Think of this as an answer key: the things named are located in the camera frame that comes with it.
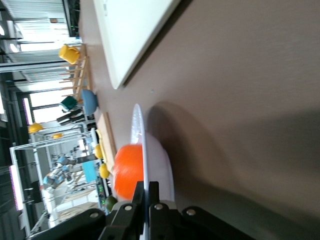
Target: white plate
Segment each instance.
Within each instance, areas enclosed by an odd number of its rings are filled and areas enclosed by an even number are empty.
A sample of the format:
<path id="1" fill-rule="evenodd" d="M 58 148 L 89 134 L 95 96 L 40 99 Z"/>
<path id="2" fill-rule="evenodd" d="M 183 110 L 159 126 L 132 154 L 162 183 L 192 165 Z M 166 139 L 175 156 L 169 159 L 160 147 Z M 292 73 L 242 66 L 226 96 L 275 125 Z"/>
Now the white plate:
<path id="1" fill-rule="evenodd" d="M 145 131 L 144 119 L 139 104 L 132 114 L 131 144 L 142 144 L 144 190 L 149 182 L 159 182 L 160 200 L 175 201 L 174 179 L 167 152 L 160 142 Z"/>

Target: yellow mug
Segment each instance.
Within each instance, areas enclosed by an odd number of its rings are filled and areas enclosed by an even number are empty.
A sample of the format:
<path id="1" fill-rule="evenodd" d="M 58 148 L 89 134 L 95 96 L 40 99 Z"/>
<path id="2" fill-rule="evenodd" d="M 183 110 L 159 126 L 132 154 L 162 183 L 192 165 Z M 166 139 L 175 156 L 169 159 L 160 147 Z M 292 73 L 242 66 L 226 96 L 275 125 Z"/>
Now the yellow mug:
<path id="1" fill-rule="evenodd" d="M 75 46 L 63 45 L 59 51 L 59 57 L 72 65 L 77 62 L 79 56 L 80 52 Z"/>

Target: orange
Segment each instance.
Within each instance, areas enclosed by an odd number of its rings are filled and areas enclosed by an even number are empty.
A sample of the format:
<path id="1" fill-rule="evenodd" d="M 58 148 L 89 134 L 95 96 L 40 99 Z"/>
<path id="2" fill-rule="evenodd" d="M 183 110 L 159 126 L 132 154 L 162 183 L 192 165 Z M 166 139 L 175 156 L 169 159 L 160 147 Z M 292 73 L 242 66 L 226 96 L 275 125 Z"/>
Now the orange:
<path id="1" fill-rule="evenodd" d="M 120 197 L 132 200 L 138 181 L 144 180 L 141 144 L 128 144 L 119 149 L 114 159 L 114 190 Z"/>

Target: wooden cutting board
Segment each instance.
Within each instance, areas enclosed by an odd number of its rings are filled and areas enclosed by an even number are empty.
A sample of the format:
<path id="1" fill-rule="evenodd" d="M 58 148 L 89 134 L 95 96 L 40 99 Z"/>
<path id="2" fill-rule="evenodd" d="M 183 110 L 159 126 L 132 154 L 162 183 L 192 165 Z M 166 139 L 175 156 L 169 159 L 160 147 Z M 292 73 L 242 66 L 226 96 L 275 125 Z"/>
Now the wooden cutting board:
<path id="1" fill-rule="evenodd" d="M 97 129 L 100 131 L 102 136 L 103 150 L 105 157 L 107 158 L 104 160 L 104 162 L 106 163 L 109 172 L 112 174 L 117 150 L 109 114 L 107 112 L 101 112 L 99 109 L 97 109 L 94 113 L 94 117 Z"/>

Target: yellow lemon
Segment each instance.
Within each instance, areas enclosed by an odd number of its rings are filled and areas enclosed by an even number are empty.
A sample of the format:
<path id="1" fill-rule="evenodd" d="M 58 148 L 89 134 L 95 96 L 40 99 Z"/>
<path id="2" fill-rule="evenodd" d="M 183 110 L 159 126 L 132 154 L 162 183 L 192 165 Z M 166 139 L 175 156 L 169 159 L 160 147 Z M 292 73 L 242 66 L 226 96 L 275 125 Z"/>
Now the yellow lemon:
<path id="1" fill-rule="evenodd" d="M 94 155 L 95 155 L 95 157 L 96 157 L 97 159 L 103 159 L 103 158 L 104 158 L 104 156 L 103 156 L 103 154 L 102 154 L 102 151 L 101 151 L 100 143 L 97 144 L 97 145 L 94 147 L 94 151 L 95 151 Z"/>
<path id="2" fill-rule="evenodd" d="M 109 177 L 109 171 L 107 168 L 107 164 L 102 163 L 100 168 L 99 168 L 99 172 L 100 172 L 100 177 L 103 179 L 106 179 L 107 177 Z"/>

